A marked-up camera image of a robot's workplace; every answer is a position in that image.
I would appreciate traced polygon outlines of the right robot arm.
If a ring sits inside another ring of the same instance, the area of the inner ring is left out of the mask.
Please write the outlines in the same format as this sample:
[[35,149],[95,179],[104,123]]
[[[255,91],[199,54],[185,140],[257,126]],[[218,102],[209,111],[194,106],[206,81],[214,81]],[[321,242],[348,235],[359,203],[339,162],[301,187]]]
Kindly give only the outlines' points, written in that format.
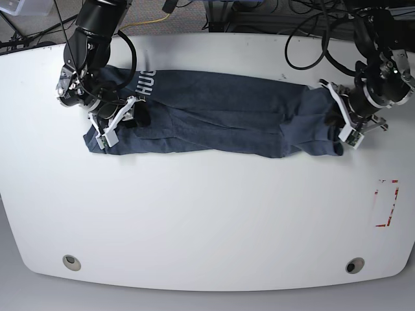
[[[100,136],[124,120],[137,100],[134,92],[127,89],[136,73],[137,52],[119,29],[130,5],[130,1],[86,1],[77,16],[73,35],[65,38],[57,98],[65,107],[84,108]],[[128,45],[132,63],[121,77],[111,79],[103,74],[114,35]]]

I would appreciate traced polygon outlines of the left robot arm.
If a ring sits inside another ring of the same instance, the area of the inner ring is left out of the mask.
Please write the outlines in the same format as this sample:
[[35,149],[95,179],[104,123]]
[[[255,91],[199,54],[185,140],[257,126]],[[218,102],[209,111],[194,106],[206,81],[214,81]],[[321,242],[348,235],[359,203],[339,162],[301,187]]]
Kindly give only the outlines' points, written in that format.
[[[405,27],[395,20],[389,7],[382,1],[311,1],[317,13],[313,18],[325,19],[322,33],[322,52],[312,64],[295,70],[308,70],[326,59],[333,67],[354,79],[354,87],[339,98],[338,109],[344,119],[343,129],[362,133],[367,124],[386,129],[386,122],[376,117],[384,108],[407,103],[414,96],[414,75],[411,73]],[[365,61],[358,61],[348,69],[331,55],[329,42],[332,32],[341,24],[353,24],[353,40]]]

